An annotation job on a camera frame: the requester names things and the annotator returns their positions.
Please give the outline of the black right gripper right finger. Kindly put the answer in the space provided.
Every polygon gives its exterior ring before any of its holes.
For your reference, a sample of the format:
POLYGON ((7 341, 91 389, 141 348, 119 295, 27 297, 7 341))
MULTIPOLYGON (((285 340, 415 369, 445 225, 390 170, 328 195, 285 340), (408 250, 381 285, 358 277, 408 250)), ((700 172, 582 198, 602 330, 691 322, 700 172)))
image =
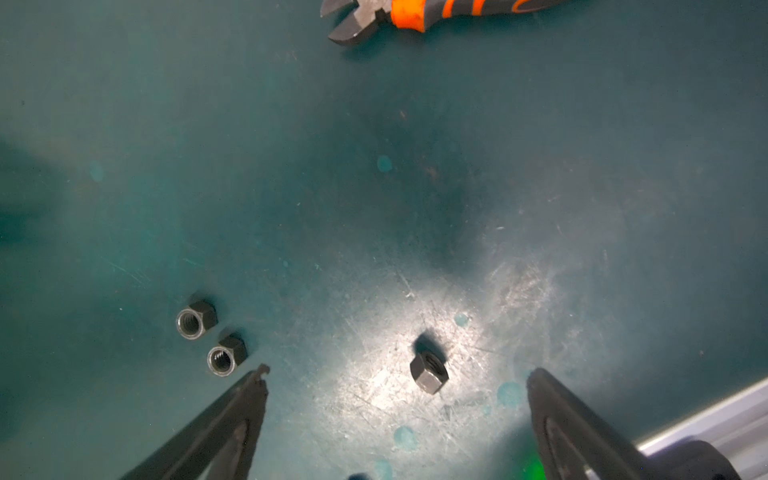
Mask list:
POLYGON ((538 454, 548 479, 652 479, 654 467, 550 372, 527 379, 538 454))

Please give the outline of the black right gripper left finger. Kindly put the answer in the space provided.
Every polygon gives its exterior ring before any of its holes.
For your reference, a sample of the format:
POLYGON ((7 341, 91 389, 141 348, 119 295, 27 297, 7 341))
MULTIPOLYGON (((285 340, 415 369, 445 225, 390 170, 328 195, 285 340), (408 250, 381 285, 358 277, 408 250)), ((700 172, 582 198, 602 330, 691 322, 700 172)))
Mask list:
POLYGON ((268 398, 261 364, 248 372, 126 479, 246 479, 268 398))

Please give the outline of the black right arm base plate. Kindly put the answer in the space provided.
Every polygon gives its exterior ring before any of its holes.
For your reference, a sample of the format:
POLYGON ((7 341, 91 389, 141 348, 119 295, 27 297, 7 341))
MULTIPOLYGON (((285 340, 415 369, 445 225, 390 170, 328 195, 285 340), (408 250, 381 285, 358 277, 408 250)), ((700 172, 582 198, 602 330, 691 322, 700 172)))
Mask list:
POLYGON ((668 479, 741 479, 731 462, 703 440, 677 442, 652 454, 650 460, 668 479))

